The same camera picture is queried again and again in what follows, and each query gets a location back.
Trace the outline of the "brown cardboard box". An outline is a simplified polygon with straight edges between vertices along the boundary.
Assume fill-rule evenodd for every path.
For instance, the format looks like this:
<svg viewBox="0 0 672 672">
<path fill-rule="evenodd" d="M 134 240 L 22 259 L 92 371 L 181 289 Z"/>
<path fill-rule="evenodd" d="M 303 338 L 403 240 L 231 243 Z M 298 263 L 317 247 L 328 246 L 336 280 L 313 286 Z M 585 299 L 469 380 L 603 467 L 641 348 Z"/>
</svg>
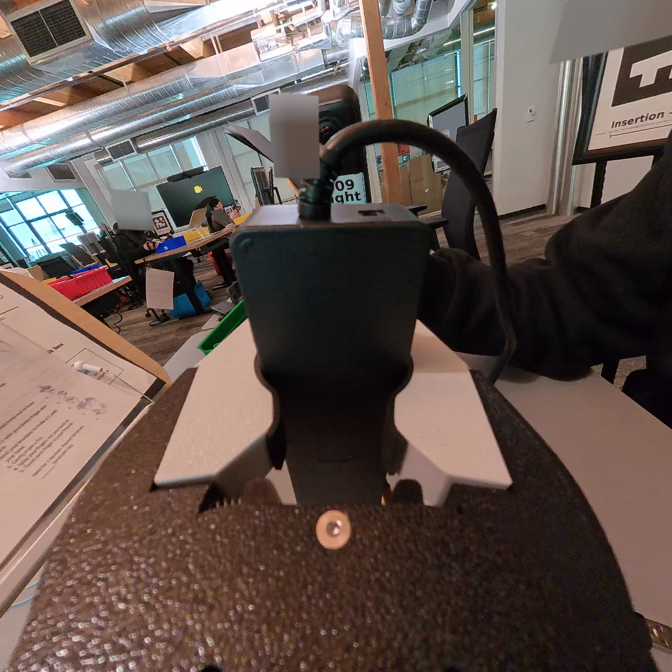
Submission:
<svg viewBox="0 0 672 672">
<path fill-rule="evenodd" d="M 440 212 L 443 204 L 441 173 L 433 171 L 431 155 L 411 157 L 400 167 L 401 204 L 425 205 L 425 212 Z"/>
</svg>

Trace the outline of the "long silver ceiling duct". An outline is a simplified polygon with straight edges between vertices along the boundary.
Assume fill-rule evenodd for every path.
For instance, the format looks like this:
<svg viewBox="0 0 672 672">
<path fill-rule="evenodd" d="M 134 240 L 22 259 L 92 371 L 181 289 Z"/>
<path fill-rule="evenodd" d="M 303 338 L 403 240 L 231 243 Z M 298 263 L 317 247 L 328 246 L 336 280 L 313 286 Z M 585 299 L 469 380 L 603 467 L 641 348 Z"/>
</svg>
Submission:
<svg viewBox="0 0 672 672">
<path fill-rule="evenodd" d="M 263 61 L 248 43 L 2 131 L 1 168 L 10 177 L 21 176 L 324 66 L 319 48 L 279 49 Z"/>
</svg>

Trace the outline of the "wooden top desk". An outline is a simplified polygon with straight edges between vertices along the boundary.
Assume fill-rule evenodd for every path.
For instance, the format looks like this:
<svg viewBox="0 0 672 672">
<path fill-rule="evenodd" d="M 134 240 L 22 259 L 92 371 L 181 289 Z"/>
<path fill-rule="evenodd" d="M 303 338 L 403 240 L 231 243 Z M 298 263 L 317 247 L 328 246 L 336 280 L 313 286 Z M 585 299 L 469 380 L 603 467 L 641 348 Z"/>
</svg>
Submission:
<svg viewBox="0 0 672 672">
<path fill-rule="evenodd" d="M 216 265 L 216 269 L 222 277 L 222 282 L 225 286 L 229 286 L 236 280 L 236 275 L 226 251 L 229 249 L 229 238 L 231 234 L 235 232 L 236 228 L 236 224 L 230 224 L 222 231 L 209 234 L 206 237 L 187 240 L 185 245 L 180 247 L 151 253 L 149 256 L 135 261 L 135 264 L 149 264 L 156 261 L 167 262 L 180 256 L 184 256 L 187 253 L 199 253 L 203 256 L 211 255 L 212 260 L 214 260 Z"/>
</svg>

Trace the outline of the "person's right forearm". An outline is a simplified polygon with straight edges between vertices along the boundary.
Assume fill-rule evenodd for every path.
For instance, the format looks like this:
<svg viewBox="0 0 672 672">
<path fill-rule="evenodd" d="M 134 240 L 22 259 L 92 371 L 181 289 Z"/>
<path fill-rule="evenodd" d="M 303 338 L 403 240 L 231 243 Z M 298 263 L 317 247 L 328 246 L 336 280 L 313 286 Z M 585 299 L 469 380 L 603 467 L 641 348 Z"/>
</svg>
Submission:
<svg viewBox="0 0 672 672">
<path fill-rule="evenodd" d="M 566 223 L 542 258 L 507 275 L 514 367 L 570 380 L 644 356 L 622 391 L 671 427 L 671 139 L 631 191 Z M 456 351 L 503 349 L 492 271 L 462 251 L 430 255 L 418 318 Z"/>
</svg>

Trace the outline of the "green plastic bin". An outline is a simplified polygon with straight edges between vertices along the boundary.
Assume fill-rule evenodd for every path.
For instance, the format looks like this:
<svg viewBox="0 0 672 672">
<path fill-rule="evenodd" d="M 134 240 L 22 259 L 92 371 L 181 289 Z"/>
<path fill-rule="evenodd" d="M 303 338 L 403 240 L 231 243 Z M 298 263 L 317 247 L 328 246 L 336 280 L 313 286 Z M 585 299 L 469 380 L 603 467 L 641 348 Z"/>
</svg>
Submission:
<svg viewBox="0 0 672 672">
<path fill-rule="evenodd" d="M 206 335 L 197 348 L 207 356 L 245 320 L 247 320 L 247 313 L 244 302 L 240 300 L 226 315 L 223 315 L 222 319 L 214 329 Z"/>
</svg>

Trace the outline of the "black framed sign stand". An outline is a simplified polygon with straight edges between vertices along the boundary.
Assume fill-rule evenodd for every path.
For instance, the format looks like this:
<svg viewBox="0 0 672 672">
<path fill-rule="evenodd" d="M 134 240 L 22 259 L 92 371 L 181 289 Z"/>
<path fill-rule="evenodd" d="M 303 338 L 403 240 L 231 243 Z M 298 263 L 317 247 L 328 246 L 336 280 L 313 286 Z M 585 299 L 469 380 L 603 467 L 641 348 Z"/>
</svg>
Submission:
<svg viewBox="0 0 672 672">
<path fill-rule="evenodd" d="M 612 161 L 663 155 L 671 133 L 671 36 L 584 56 L 573 165 L 594 164 L 590 207 Z"/>
</svg>

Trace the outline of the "grey pin board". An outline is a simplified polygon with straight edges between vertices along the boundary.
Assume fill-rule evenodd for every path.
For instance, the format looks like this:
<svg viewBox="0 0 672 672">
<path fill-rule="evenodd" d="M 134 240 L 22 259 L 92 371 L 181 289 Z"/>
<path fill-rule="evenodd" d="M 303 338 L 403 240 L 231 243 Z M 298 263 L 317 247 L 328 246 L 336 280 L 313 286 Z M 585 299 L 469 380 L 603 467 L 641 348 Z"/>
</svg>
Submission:
<svg viewBox="0 0 672 672">
<path fill-rule="evenodd" d="M 427 125 L 456 141 L 459 128 L 469 125 L 467 95 L 459 96 L 427 115 Z"/>
</svg>

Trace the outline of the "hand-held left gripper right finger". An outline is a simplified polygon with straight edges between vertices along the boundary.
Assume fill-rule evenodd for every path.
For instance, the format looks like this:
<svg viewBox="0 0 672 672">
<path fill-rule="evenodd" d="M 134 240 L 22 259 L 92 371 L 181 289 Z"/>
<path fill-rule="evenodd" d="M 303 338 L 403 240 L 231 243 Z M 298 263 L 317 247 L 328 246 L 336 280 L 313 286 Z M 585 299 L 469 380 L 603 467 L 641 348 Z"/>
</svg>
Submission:
<svg viewBox="0 0 672 672">
<path fill-rule="evenodd" d="M 420 321 L 413 372 L 394 400 L 394 425 L 407 449 L 395 474 L 416 481 L 424 504 L 442 505 L 452 486 L 506 490 L 513 481 L 468 366 Z"/>
</svg>

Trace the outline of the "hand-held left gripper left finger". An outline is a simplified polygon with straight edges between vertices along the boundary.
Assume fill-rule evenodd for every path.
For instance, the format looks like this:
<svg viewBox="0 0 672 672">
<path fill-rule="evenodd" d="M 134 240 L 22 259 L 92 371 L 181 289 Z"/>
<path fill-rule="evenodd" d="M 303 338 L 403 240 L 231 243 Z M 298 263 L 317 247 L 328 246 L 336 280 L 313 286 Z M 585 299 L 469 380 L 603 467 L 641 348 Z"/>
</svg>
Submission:
<svg viewBox="0 0 672 672">
<path fill-rule="evenodd" d="M 256 357 L 245 321 L 198 364 L 155 486 L 216 484 L 226 498 L 241 498 L 249 481 L 267 478 L 286 498 L 286 466 L 275 469 L 267 452 L 273 394 Z"/>
</svg>

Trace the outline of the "blue bag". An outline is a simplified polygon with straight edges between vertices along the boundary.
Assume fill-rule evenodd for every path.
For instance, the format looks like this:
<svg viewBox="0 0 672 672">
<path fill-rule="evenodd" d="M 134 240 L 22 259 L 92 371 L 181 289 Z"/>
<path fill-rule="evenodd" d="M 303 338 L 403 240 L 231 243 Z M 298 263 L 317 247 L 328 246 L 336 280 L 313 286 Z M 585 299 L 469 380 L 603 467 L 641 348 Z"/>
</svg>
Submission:
<svg viewBox="0 0 672 672">
<path fill-rule="evenodd" d="M 200 307 L 205 312 L 212 303 L 212 298 L 204 287 L 202 282 L 197 282 L 194 286 L 193 293 L 200 304 Z M 173 298 L 173 309 L 170 311 L 171 317 L 174 319 L 182 319 L 197 314 L 193 303 L 188 294 L 184 293 Z"/>
</svg>

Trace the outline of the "black angled panel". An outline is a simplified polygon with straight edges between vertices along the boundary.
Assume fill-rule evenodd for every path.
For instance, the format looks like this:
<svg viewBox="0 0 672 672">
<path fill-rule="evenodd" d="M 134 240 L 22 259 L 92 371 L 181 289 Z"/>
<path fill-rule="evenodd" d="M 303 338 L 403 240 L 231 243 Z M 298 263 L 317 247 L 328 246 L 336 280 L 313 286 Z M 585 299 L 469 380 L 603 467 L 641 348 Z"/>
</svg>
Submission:
<svg viewBox="0 0 672 672">
<path fill-rule="evenodd" d="M 261 132 L 238 124 L 227 124 L 223 127 L 223 131 L 270 162 L 275 162 L 272 143 Z"/>
</svg>

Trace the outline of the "ceiling air vent box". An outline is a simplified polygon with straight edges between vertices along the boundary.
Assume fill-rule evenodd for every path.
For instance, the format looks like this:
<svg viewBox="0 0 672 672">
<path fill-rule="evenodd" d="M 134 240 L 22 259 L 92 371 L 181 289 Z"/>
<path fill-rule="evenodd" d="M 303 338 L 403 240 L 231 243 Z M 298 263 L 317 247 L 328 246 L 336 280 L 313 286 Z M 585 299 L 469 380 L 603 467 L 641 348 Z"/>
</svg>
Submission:
<svg viewBox="0 0 672 672">
<path fill-rule="evenodd" d="M 93 42 L 78 1 L 2 1 L 1 18 L 32 65 Z"/>
</svg>

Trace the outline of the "wooden post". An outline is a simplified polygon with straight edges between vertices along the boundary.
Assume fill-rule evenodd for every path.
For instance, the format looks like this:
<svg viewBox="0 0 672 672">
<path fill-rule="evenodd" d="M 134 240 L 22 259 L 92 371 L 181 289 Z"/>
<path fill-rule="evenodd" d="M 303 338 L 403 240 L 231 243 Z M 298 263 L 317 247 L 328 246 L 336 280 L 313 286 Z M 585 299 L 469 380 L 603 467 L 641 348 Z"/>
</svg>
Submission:
<svg viewBox="0 0 672 672">
<path fill-rule="evenodd" d="M 391 93 L 387 73 L 382 21 L 377 1 L 360 1 L 359 10 L 363 27 L 367 67 L 370 74 L 376 120 L 393 119 Z M 402 188 L 397 145 L 380 144 L 383 184 L 390 203 L 401 204 Z"/>
</svg>

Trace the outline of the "black office chair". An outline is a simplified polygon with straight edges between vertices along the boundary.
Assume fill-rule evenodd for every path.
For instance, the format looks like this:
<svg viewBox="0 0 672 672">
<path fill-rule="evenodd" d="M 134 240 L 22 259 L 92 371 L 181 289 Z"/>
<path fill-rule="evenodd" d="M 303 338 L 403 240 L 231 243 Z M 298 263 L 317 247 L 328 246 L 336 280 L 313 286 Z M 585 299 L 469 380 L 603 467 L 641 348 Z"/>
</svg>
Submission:
<svg viewBox="0 0 672 672">
<path fill-rule="evenodd" d="M 481 212 L 481 206 L 488 202 L 483 227 L 484 235 L 489 239 L 495 230 L 497 212 L 484 180 L 484 170 L 494 141 L 496 121 L 497 109 L 494 109 L 475 123 L 458 129 L 454 144 L 469 158 L 472 167 L 465 171 L 466 161 L 461 161 L 459 170 L 451 171 L 440 215 L 424 220 L 433 232 L 433 250 L 440 248 L 436 231 L 442 230 L 450 248 L 463 251 L 476 261 L 481 260 L 474 222 L 475 213 Z"/>
</svg>

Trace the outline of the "red plastic bin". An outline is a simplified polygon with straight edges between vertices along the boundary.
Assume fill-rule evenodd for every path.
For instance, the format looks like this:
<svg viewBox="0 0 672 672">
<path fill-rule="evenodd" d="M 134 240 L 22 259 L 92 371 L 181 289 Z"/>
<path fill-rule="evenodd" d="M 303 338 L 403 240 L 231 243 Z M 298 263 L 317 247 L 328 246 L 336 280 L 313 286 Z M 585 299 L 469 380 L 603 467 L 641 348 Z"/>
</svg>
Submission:
<svg viewBox="0 0 672 672">
<path fill-rule="evenodd" d="M 92 266 L 53 280 L 48 285 L 65 298 L 76 300 L 110 283 L 112 277 L 107 267 Z"/>
</svg>

